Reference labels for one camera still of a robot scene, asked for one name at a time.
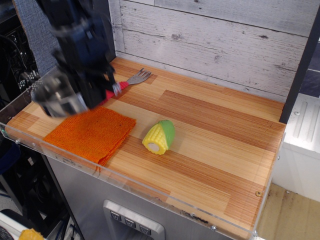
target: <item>orange cloth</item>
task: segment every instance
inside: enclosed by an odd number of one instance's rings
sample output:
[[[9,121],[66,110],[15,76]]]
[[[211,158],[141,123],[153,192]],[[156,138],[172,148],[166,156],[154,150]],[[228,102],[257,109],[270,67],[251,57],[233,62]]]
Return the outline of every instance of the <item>orange cloth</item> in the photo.
[[[68,117],[44,141],[104,166],[136,120],[99,106]]]

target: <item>white wooden wall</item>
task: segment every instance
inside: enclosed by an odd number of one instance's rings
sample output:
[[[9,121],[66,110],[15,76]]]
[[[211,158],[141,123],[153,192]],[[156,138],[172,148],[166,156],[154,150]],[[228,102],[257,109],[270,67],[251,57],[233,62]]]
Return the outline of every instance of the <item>white wooden wall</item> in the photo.
[[[320,0],[110,0],[116,54],[284,102]]]

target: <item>wood grain surface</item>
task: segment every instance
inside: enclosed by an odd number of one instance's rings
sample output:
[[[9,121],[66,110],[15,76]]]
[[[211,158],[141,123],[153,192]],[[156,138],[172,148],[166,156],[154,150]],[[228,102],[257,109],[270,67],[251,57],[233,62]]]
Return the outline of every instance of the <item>wood grain surface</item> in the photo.
[[[201,209],[195,212],[197,220],[247,239],[285,130],[278,122],[283,104],[122,58],[112,65],[117,81],[142,67],[152,76],[103,105],[137,122],[105,167],[165,193],[158,198],[187,217],[195,206]],[[8,125],[42,139],[62,120],[31,103]],[[171,120],[176,130],[170,150],[161,156],[142,145],[160,120]]]
[[[318,240],[319,221],[320,202],[272,184],[257,232],[266,240]]]

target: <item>toy corn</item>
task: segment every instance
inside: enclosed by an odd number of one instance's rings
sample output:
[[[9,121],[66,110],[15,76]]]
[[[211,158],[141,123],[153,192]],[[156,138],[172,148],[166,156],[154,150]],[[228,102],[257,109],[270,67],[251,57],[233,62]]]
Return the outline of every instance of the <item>toy corn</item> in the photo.
[[[42,235],[32,229],[26,229],[21,232],[21,235],[19,237],[19,240],[44,240]]]
[[[162,120],[155,124],[142,140],[142,144],[150,152],[162,155],[170,147],[175,138],[175,127],[172,121]]]

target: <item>control panel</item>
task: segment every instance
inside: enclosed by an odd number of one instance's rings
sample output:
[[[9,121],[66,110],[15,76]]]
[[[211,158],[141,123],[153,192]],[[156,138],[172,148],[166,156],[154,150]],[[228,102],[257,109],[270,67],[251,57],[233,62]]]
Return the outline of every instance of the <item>control panel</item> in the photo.
[[[148,236],[148,240],[166,239],[165,228],[162,225],[115,202],[105,200],[103,211],[112,240],[128,240],[132,230],[135,230],[135,235],[140,232],[140,235]]]

